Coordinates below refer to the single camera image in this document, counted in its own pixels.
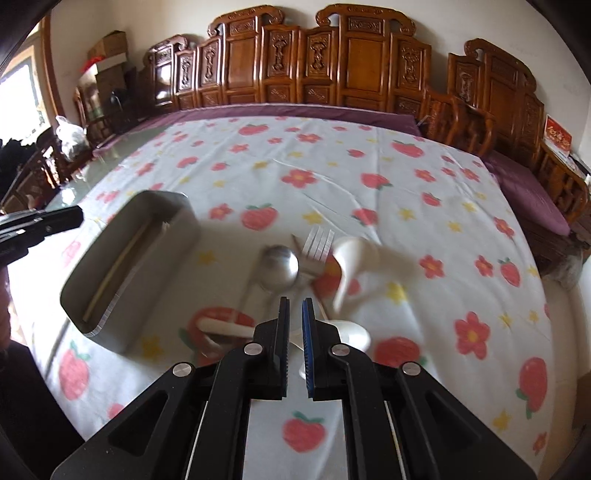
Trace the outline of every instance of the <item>metal container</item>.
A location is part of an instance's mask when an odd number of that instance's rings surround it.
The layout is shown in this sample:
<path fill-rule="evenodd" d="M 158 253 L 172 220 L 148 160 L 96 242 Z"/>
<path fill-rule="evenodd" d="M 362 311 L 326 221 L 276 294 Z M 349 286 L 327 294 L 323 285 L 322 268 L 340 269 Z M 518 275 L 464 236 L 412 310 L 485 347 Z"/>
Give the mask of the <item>metal container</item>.
<path fill-rule="evenodd" d="M 115 215 L 70 274 L 61 291 L 62 308 L 86 337 L 123 353 L 137 338 L 198 237 L 199 224 L 185 195 L 149 190 L 138 193 Z M 134 243 L 138 248 L 130 254 Z M 115 265 L 120 265 L 116 269 L 120 271 L 102 290 L 105 293 L 97 296 Z"/>

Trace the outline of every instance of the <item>strawberry print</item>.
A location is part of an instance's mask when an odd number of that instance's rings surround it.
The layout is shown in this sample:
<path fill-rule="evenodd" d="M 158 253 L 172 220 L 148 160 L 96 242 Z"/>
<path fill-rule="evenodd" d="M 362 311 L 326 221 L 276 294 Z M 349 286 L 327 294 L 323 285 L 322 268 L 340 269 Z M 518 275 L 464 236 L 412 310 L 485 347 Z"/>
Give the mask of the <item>strawberry print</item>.
<path fill-rule="evenodd" d="M 78 353 L 78 348 L 72 340 L 70 348 L 61 358 L 59 369 L 61 392 L 70 401 L 79 398 L 88 387 L 88 360 L 90 355 Z"/>
<path fill-rule="evenodd" d="M 149 162 L 146 163 L 146 165 L 144 165 L 143 167 L 141 167 L 136 173 L 138 175 L 138 177 L 141 177 L 142 175 L 147 174 L 148 172 L 151 172 L 154 169 L 154 165 L 156 165 L 154 162 Z"/>
<path fill-rule="evenodd" d="M 392 142 L 392 148 L 397 152 L 403 153 L 407 157 L 418 158 L 422 157 L 425 152 L 411 143 Z"/>
<path fill-rule="evenodd" d="M 212 208 L 209 210 L 209 219 L 210 220 L 224 220 L 224 218 L 232 213 L 232 210 L 227 203 L 222 203 L 217 207 Z"/>
<path fill-rule="evenodd" d="M 364 152 L 362 152 L 361 150 L 355 150 L 354 148 L 347 150 L 347 153 L 349 154 L 350 157 L 353 157 L 353 158 L 361 158 L 361 157 L 365 156 Z"/>
<path fill-rule="evenodd" d="M 482 255 L 478 256 L 478 259 L 474 262 L 474 265 L 480 272 L 480 275 L 483 277 L 492 277 L 493 276 L 493 266 L 491 263 L 486 261 Z"/>
<path fill-rule="evenodd" d="M 421 349 L 409 338 L 392 337 L 378 343 L 374 350 L 374 361 L 387 367 L 398 368 L 406 362 L 427 363 L 421 356 Z"/>
<path fill-rule="evenodd" d="M 445 273 L 443 273 L 443 262 L 433 258 L 431 255 L 423 257 L 419 260 L 418 264 L 425 269 L 425 276 L 429 279 L 445 277 Z"/>
<path fill-rule="evenodd" d="M 198 160 L 199 158 L 197 157 L 186 157 L 177 163 L 177 168 L 185 168 L 189 165 L 194 165 L 197 163 Z"/>
<path fill-rule="evenodd" d="M 519 287 L 521 285 L 521 275 L 515 264 L 508 258 L 499 260 L 501 265 L 501 275 L 507 281 L 509 285 Z"/>
<path fill-rule="evenodd" d="M 361 183 L 370 189 L 381 190 L 384 187 L 391 187 L 390 181 L 377 173 L 362 173 Z"/>
<path fill-rule="evenodd" d="M 240 153 L 240 152 L 244 152 L 248 150 L 248 144 L 244 144 L 244 145 L 233 145 L 232 148 L 230 149 L 230 152 L 232 153 Z"/>
<path fill-rule="evenodd" d="M 316 143 L 318 140 L 322 140 L 322 137 L 319 137 L 316 134 L 308 134 L 308 135 L 299 134 L 297 136 L 297 139 L 300 142 Z"/>
<path fill-rule="evenodd" d="M 309 452 L 318 448 L 326 437 L 322 423 L 324 419 L 308 419 L 295 411 L 294 418 L 283 424 L 283 439 L 297 453 Z"/>
<path fill-rule="evenodd" d="M 213 171 L 225 170 L 227 166 L 228 166 L 228 164 L 224 161 L 218 162 L 218 163 L 215 163 L 214 165 L 212 165 L 212 170 Z"/>
<path fill-rule="evenodd" d="M 546 439 L 548 437 L 548 432 L 540 433 L 536 438 L 532 450 L 534 451 L 534 455 L 538 455 L 544 447 L 546 446 Z"/>
<path fill-rule="evenodd" d="M 495 221 L 496 229 L 498 231 L 504 233 L 509 238 L 513 238 L 513 236 L 515 235 L 515 231 L 509 226 L 509 224 L 505 220 L 497 217 L 494 217 L 493 220 Z"/>
<path fill-rule="evenodd" d="M 480 183 L 480 177 L 478 175 L 476 175 L 476 173 L 474 173 L 469 168 L 461 168 L 460 171 L 464 174 L 464 176 L 468 180 L 474 180 L 474 181 L 477 181 L 478 183 Z"/>
<path fill-rule="evenodd" d="M 441 205 L 441 200 L 433 196 L 431 193 L 423 193 L 421 198 L 423 199 L 424 203 L 432 207 L 439 207 Z"/>
<path fill-rule="evenodd" d="M 376 225 L 378 223 L 378 213 L 368 208 L 353 210 L 351 216 L 358 220 L 363 226 Z"/>
<path fill-rule="evenodd" d="M 283 183 L 291 183 L 297 189 L 303 189 L 308 184 L 316 183 L 318 180 L 314 178 L 314 172 L 310 170 L 290 170 L 290 174 L 281 178 Z"/>
<path fill-rule="evenodd" d="M 415 170 L 414 176 L 428 183 L 431 183 L 432 181 L 437 181 L 437 179 L 433 175 L 431 175 L 431 172 L 428 170 Z"/>
<path fill-rule="evenodd" d="M 272 208 L 270 203 L 266 203 L 260 207 L 250 205 L 241 213 L 240 221 L 246 228 L 258 232 L 271 226 L 276 220 L 277 215 L 277 210 Z"/>
<path fill-rule="evenodd" d="M 525 361 L 519 371 L 519 388 L 515 391 L 518 398 L 525 400 L 525 417 L 539 411 L 548 391 L 548 373 L 546 362 L 538 357 Z"/>
<path fill-rule="evenodd" d="M 486 323 L 480 322 L 478 315 L 474 312 L 468 312 L 466 320 L 456 320 L 454 328 L 457 335 L 457 351 L 462 355 L 474 352 L 478 360 L 484 360 L 486 341 L 491 335 L 491 328 Z"/>
<path fill-rule="evenodd" d="M 66 247 L 66 249 L 61 253 L 61 257 L 63 259 L 64 267 L 67 267 L 73 258 L 78 253 L 78 250 L 81 247 L 81 243 L 77 240 L 74 240 L 70 245 Z"/>
<path fill-rule="evenodd" d="M 269 127 L 267 125 L 248 124 L 248 125 L 245 125 L 244 127 L 242 127 L 240 130 L 238 130 L 238 133 L 240 135 L 248 136 L 248 135 L 261 134 L 263 132 L 266 132 L 267 130 L 269 130 Z"/>

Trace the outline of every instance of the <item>wooden headboard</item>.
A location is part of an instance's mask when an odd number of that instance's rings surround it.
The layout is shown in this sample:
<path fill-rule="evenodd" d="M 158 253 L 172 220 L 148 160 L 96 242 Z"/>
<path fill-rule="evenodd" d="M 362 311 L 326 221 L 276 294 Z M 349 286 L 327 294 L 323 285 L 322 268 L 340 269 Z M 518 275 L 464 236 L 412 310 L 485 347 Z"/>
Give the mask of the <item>wooden headboard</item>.
<path fill-rule="evenodd" d="M 338 26 L 331 26 L 331 15 Z M 431 46 L 389 8 L 334 4 L 310 30 L 284 25 L 283 12 L 260 5 L 217 17 L 209 39 L 176 36 L 149 50 L 151 103 L 158 111 L 235 103 L 318 103 L 418 118 Z"/>
<path fill-rule="evenodd" d="M 531 70 L 482 38 L 467 41 L 464 52 L 449 54 L 447 92 L 494 115 L 495 150 L 528 167 L 573 223 L 586 208 L 589 189 L 543 143 L 544 104 L 535 95 Z"/>

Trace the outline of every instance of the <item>table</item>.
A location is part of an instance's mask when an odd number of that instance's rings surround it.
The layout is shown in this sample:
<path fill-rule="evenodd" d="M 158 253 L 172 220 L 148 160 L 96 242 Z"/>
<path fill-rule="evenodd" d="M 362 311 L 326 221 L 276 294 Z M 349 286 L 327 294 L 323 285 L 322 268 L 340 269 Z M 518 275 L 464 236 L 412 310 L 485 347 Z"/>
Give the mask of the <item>table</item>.
<path fill-rule="evenodd" d="M 539 468 L 554 400 L 547 306 L 519 224 L 479 159 L 400 132 L 307 118 L 189 121 L 142 135 L 153 138 L 134 137 L 127 151 L 116 145 L 122 161 L 105 160 L 110 172 L 89 191 L 72 185 L 70 202 L 84 195 L 83 226 L 9 269 L 33 354 L 83 437 L 173 363 L 203 363 L 191 342 L 193 316 L 235 307 L 263 245 L 291 245 L 292 233 L 305 238 L 322 225 L 380 251 L 380 267 L 356 279 L 343 308 L 344 319 L 371 334 L 373 359 L 421 363 Z M 188 195 L 203 231 L 121 356 L 67 321 L 59 292 L 96 235 L 143 189 Z M 67 203 L 64 194 L 56 205 Z M 328 304 L 339 277 L 329 259 L 315 283 Z M 297 328 L 303 296 L 289 296 Z M 265 301 L 254 288 L 243 313 L 261 320 Z M 301 362 L 293 347 L 286 400 L 252 406 L 245 479 L 346 475 L 339 405 L 306 398 Z"/>

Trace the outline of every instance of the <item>plastic bag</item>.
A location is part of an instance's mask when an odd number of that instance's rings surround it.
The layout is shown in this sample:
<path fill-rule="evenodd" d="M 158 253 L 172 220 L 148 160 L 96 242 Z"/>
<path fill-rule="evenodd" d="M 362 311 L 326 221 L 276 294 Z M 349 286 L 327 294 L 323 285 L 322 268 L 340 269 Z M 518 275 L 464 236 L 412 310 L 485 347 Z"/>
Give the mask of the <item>plastic bag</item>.
<path fill-rule="evenodd" d="M 70 123 L 66 117 L 61 115 L 58 115 L 56 120 L 59 123 L 56 135 L 61 141 L 61 151 L 68 160 L 74 160 L 81 152 L 90 149 L 82 127 Z"/>

